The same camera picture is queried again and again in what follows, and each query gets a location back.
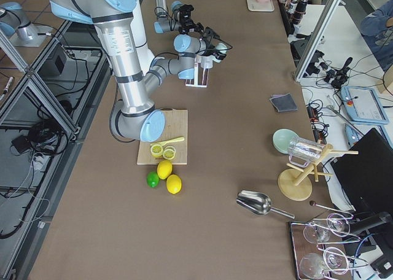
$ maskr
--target person's hand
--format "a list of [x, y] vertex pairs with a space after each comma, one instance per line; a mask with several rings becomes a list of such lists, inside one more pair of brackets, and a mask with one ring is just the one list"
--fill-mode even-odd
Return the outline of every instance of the person's hand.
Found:
[[393, 26], [393, 17], [387, 19], [386, 21], [386, 27], [392, 27]]

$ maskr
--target blue sleeve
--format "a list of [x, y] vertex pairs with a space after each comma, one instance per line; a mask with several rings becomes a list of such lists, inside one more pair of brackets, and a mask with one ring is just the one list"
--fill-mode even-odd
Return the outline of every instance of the blue sleeve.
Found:
[[393, 17], [393, 0], [383, 4], [369, 16], [365, 17], [360, 24], [360, 32], [364, 36], [375, 36], [387, 30], [386, 21]]

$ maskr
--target wooden cutting board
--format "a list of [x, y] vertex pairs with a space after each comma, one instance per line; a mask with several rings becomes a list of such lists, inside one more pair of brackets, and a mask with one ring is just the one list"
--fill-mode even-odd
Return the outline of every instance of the wooden cutting board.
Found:
[[[169, 139], [184, 137], [184, 141], [169, 143], [166, 146], [173, 146], [176, 149], [175, 158], [171, 160], [174, 165], [187, 164], [187, 131], [189, 123], [189, 113], [187, 110], [163, 111], [165, 114], [165, 129], [161, 137], [153, 143], [166, 141]], [[137, 165], [156, 165], [164, 158], [154, 158], [150, 153], [149, 142], [140, 142]]]

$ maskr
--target folded cloth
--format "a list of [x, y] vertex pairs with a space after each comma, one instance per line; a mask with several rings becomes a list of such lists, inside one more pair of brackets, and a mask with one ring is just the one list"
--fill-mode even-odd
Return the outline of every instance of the folded cloth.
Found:
[[297, 111], [297, 106], [290, 93], [285, 95], [272, 95], [269, 100], [277, 112]]

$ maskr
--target computer monitor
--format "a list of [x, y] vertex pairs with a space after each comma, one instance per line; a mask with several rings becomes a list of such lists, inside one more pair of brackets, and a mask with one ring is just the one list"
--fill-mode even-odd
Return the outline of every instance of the computer monitor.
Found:
[[[356, 213], [370, 215], [388, 212], [393, 216], [393, 149], [372, 128], [351, 150], [358, 155], [344, 155], [332, 161], [332, 168]], [[393, 262], [393, 225], [370, 229], [385, 257]]]

